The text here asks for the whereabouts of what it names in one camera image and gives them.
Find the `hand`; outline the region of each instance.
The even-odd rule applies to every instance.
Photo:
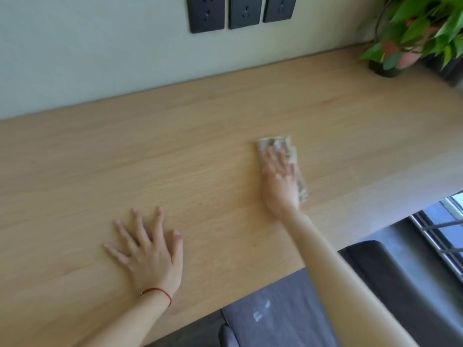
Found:
[[[284,151],[277,156],[273,147],[263,152],[262,160],[263,200],[270,212],[281,220],[287,212],[299,209],[297,165],[288,163]]]
[[[165,290],[172,297],[182,281],[183,270],[183,239],[177,230],[173,232],[172,248],[166,245],[163,230],[164,211],[158,207],[154,222],[148,231],[152,235],[150,240],[143,226],[143,218],[138,210],[132,209],[135,217],[134,228],[139,246],[129,235],[121,221],[115,225],[130,255],[116,250],[111,244],[103,244],[104,248],[129,269],[138,293],[151,287]]]

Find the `wooden desk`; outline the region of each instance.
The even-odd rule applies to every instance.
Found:
[[[133,298],[100,243],[157,204],[185,237],[172,307],[146,342],[302,267],[259,196],[254,141],[290,134],[336,248],[463,189],[463,97],[359,48],[0,122],[0,340],[71,346]]]

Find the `red string bracelet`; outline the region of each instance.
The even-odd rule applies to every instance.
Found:
[[[140,296],[144,295],[145,293],[148,293],[148,292],[151,292],[151,291],[161,291],[162,293],[164,293],[167,297],[169,297],[169,300],[170,300],[170,303],[169,303],[169,307],[170,305],[172,304],[172,297],[170,296],[170,294],[168,294],[167,292],[165,292],[163,289],[160,289],[159,287],[151,287],[149,289],[146,289],[144,290],[142,293],[140,293]]]

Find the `wall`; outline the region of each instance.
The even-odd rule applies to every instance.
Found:
[[[364,40],[374,0],[297,0],[290,21],[190,34],[185,0],[0,0],[0,119]]]

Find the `electrical outlet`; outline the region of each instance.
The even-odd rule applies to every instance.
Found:
[[[225,0],[187,0],[192,33],[225,28]]]
[[[263,22],[278,22],[291,19],[296,0],[267,0]]]
[[[262,0],[229,0],[229,28],[243,28],[260,23]]]

